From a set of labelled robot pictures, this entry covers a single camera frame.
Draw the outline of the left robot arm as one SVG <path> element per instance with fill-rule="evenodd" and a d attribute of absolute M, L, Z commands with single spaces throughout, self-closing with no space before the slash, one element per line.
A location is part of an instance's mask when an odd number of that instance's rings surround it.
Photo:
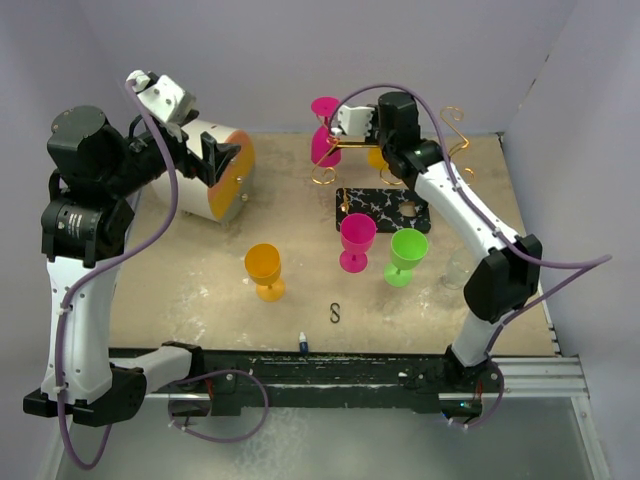
<path fill-rule="evenodd" d="M 166 172 L 213 186 L 241 150 L 211 129 L 199 135 L 199 151 L 188 140 L 160 123 L 122 135 L 95 106 L 54 119 L 47 150 L 55 168 L 41 217 L 52 299 L 49 360 L 40 387 L 24 398 L 26 413 L 101 427 L 133 418 L 144 397 L 167 384 L 184 392 L 204 384 L 196 345 L 171 341 L 133 359 L 109 357 L 116 259 L 134 218 L 130 196 Z"/>

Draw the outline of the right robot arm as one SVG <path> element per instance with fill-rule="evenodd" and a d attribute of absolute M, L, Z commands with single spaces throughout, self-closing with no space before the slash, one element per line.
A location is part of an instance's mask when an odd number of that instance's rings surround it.
<path fill-rule="evenodd" d="M 463 288 L 468 315 L 449 347 L 446 383 L 467 391 L 480 379 L 499 324 L 538 288 L 542 244 L 504 224 L 462 180 L 446 151 L 422 137 L 417 98 L 401 90 L 377 101 L 372 138 L 390 172 L 435 208 L 463 240 L 475 267 Z"/>

